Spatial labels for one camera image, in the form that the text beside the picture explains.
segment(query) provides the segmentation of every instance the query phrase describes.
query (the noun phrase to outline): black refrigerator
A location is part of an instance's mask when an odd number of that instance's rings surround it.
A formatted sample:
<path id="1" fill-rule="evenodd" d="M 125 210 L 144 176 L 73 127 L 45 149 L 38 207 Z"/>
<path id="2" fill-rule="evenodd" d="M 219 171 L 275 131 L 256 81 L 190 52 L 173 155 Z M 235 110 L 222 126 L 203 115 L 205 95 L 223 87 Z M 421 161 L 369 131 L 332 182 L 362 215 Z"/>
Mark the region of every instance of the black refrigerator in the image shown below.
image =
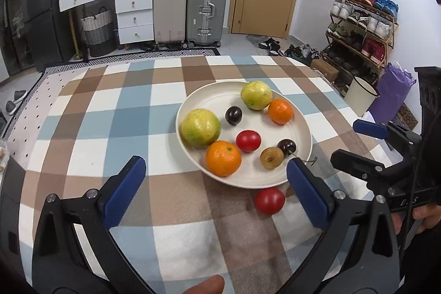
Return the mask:
<path id="1" fill-rule="evenodd" d="M 74 44 L 67 12 L 60 13 L 58 0 L 21 0 L 27 41 L 35 67 L 69 61 Z"/>

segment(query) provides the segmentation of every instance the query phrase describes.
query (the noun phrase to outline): cardboard box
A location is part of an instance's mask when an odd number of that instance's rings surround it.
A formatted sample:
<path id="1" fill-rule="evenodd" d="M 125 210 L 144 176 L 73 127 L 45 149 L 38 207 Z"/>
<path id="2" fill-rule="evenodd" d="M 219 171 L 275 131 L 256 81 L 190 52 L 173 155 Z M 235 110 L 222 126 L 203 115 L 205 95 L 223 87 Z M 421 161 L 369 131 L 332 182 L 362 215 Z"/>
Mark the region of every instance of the cardboard box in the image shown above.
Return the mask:
<path id="1" fill-rule="evenodd" d="M 325 62 L 323 59 L 314 59 L 311 62 L 311 69 L 317 69 L 329 82 L 333 82 L 338 76 L 338 70 L 332 65 Z"/>

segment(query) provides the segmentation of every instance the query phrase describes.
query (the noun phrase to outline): gray suitcase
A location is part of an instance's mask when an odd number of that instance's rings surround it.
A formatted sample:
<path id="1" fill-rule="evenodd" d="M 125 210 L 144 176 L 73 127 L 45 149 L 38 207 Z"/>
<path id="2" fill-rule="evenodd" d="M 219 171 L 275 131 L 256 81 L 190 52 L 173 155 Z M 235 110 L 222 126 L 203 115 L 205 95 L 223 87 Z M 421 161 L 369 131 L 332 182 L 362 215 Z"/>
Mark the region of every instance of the gray suitcase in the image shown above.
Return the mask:
<path id="1" fill-rule="evenodd" d="M 227 0 L 187 0 L 188 47 L 195 44 L 221 46 Z"/>
<path id="2" fill-rule="evenodd" d="M 153 27 L 156 44 L 184 42 L 187 0 L 153 0 Z"/>

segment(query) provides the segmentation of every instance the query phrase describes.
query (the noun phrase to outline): table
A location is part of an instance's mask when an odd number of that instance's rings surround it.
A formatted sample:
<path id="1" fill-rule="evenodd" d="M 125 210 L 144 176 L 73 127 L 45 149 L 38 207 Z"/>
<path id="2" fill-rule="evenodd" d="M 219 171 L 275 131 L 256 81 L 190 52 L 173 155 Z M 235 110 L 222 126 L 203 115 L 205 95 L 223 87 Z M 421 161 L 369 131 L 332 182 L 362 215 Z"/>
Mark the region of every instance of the table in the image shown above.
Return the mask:
<path id="1" fill-rule="evenodd" d="M 363 181 L 332 168 L 330 155 L 345 149 L 382 162 L 386 155 L 376 140 L 352 130 L 355 113 L 310 68 L 269 56 L 155 59 L 89 69 L 61 90 L 29 160 L 21 201 L 34 209 L 33 223 L 21 221 L 20 232 L 35 235 L 49 193 L 69 198 L 100 188 L 139 155 L 147 176 L 111 233 L 144 280 L 157 293 L 182 293 L 221 274 L 225 293 L 276 292 L 320 232 L 287 184 L 281 186 L 283 210 L 260 215 L 256 191 L 204 175 L 177 141 L 180 104 L 201 86 L 226 80 L 263 80 L 289 98 L 314 137 L 312 172 L 332 190 L 369 197 Z M 81 228 L 77 232 L 92 269 L 105 277 Z M 345 250 L 332 270 L 339 270 Z"/>

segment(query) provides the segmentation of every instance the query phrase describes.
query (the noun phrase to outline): white plate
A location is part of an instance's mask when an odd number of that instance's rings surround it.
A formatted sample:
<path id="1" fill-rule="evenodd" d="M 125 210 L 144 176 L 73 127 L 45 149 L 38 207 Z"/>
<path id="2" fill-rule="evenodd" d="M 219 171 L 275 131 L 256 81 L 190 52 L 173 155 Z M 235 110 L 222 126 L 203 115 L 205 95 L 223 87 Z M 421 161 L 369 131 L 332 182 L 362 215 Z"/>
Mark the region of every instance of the white plate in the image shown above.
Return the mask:
<path id="1" fill-rule="evenodd" d="M 273 91 L 273 99 L 283 99 L 290 103 L 294 111 L 294 118 L 285 125 L 274 123 L 267 114 L 267 109 L 262 111 L 250 110 L 240 98 L 240 92 L 245 83 L 240 81 L 226 81 L 212 83 L 199 88 L 191 93 L 182 103 L 176 116 L 176 129 L 179 143 L 191 161 L 210 177 L 219 182 L 240 188 L 268 188 L 281 185 L 287 181 L 286 165 L 289 158 L 274 170 L 266 170 L 260 163 L 260 154 L 267 147 L 275 147 L 280 140 L 291 139 L 297 145 L 295 155 L 302 160 L 309 160 L 312 152 L 312 135 L 300 110 L 287 98 Z M 242 121 L 230 125 L 225 119 L 225 113 L 231 106 L 238 106 L 242 110 Z M 242 164 L 235 173 L 229 177 L 218 177 L 205 165 L 206 149 L 194 149 L 186 146 L 181 139 L 179 126 L 186 115 L 193 109 L 207 109 L 212 111 L 220 121 L 221 132 L 219 140 L 235 144 L 236 136 L 244 130 L 254 130 L 262 138 L 260 147 L 249 154 L 242 154 Z"/>

